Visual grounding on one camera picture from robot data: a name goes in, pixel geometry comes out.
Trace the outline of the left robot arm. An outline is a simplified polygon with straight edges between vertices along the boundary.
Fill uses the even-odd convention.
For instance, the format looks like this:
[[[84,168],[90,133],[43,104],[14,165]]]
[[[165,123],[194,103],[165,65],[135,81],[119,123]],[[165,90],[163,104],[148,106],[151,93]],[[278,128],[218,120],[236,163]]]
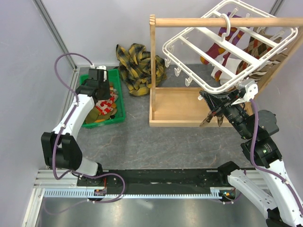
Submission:
[[[99,186],[104,181],[102,166],[83,156],[76,139],[95,104],[110,98],[106,66],[89,69],[88,78],[72,92],[74,100],[65,116],[52,132],[41,136],[45,163],[53,169],[55,179],[63,178],[56,173],[56,168],[61,168],[84,175],[93,186]]]

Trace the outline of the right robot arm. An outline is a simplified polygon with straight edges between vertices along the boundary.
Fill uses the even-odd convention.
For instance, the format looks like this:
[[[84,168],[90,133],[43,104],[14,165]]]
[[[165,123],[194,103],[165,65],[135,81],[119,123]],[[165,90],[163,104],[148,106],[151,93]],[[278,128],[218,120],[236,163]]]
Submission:
[[[282,154],[271,135],[279,128],[276,116],[270,111],[259,110],[250,99],[253,115],[248,115],[235,101],[244,97],[244,90],[225,94],[199,92],[211,116],[224,116],[245,140],[242,152],[264,179],[270,193],[260,189],[234,162],[218,168],[217,181],[222,186],[231,185],[244,195],[263,214],[269,227],[301,227],[303,225],[303,200],[294,188]]]

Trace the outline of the beige brown argyle sock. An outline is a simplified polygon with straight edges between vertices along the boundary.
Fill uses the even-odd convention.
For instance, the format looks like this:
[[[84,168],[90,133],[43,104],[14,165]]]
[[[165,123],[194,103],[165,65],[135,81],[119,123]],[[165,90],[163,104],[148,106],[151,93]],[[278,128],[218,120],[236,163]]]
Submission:
[[[209,112],[204,120],[200,123],[199,127],[206,127],[211,122],[212,118],[213,114],[212,112]]]
[[[217,115],[217,124],[218,124],[219,127],[222,126],[223,120],[224,120],[224,115],[223,114]]]

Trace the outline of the red white snowman sock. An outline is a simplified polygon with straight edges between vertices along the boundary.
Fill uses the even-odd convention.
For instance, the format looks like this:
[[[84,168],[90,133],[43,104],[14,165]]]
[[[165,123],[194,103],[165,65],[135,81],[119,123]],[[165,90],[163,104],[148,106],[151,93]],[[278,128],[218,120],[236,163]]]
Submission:
[[[118,99],[117,92],[110,91],[111,97],[107,100],[100,100],[96,103],[95,107],[99,111],[99,115],[106,115],[116,109],[116,100]]]

